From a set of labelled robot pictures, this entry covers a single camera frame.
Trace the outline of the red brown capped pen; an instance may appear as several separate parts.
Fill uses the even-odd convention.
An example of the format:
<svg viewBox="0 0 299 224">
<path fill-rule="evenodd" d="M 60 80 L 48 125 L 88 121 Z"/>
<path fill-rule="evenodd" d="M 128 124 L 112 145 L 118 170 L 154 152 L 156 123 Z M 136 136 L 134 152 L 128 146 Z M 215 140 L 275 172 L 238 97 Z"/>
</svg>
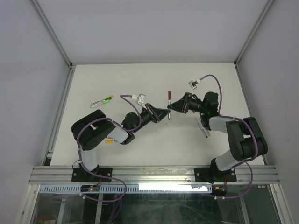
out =
<svg viewBox="0 0 299 224">
<path fill-rule="evenodd" d="M 203 135 L 205 136 L 205 138 L 208 138 L 207 132 L 206 132 L 205 128 L 202 126 L 202 123 L 201 123 L 200 119 L 196 118 L 196 121 L 197 121 Z"/>
</svg>

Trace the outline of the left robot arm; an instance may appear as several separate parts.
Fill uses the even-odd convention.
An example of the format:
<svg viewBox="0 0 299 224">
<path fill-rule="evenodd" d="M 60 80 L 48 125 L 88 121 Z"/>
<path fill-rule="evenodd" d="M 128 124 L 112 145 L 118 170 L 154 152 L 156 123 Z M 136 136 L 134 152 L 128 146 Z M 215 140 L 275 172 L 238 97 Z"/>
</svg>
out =
<svg viewBox="0 0 299 224">
<path fill-rule="evenodd" d="M 98 176 L 96 147 L 109 138 L 122 145 L 129 144 L 138 132 L 148 123 L 159 123 L 170 113 L 169 109 L 155 108 L 145 104 L 140 113 L 130 112 L 119 125 L 106 117 L 101 110 L 96 110 L 71 127 L 71 132 L 79 147 L 79 161 L 83 167 L 81 175 L 87 181 L 94 181 Z"/>
</svg>

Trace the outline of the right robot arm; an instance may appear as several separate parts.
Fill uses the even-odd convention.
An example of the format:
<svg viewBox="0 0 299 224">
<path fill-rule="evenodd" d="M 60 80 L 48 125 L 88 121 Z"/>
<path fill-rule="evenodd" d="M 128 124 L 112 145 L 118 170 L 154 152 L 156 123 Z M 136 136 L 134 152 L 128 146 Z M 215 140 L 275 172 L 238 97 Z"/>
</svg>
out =
<svg viewBox="0 0 299 224">
<path fill-rule="evenodd" d="M 236 118 L 220 115 L 218 94 L 208 92 L 200 100 L 191 93 L 167 106 L 168 109 L 186 114 L 200 114 L 201 126 L 206 131 L 218 131 L 228 136 L 229 150 L 211 161 L 209 176 L 215 181 L 222 179 L 227 170 L 268 153 L 268 144 L 254 117 Z"/>
</svg>

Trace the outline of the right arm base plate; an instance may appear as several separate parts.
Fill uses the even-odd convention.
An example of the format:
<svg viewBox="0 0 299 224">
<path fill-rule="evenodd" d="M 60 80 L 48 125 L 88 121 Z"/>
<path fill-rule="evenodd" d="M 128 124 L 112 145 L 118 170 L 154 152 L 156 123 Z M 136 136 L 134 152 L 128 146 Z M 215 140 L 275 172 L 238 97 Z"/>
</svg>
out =
<svg viewBox="0 0 299 224">
<path fill-rule="evenodd" d="M 196 182 L 236 182 L 236 174 L 232 170 L 219 171 L 210 167 L 194 168 L 194 176 Z"/>
</svg>

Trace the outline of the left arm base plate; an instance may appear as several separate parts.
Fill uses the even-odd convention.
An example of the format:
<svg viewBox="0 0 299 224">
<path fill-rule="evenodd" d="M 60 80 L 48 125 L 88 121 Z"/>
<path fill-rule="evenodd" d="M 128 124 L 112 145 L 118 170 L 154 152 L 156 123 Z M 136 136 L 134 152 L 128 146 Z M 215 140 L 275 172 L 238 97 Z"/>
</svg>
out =
<svg viewBox="0 0 299 224">
<path fill-rule="evenodd" d="M 95 173 L 96 175 L 100 175 L 100 176 L 112 177 L 113 169 L 112 168 L 98 167 L 93 171 L 93 173 Z M 103 183 L 103 182 L 111 182 L 112 180 L 107 179 L 107 178 L 94 176 L 94 175 L 86 172 L 80 166 L 78 168 L 73 169 L 71 181 L 72 182 L 88 182 L 88 183 L 99 182 L 100 181 L 100 183 Z"/>
</svg>

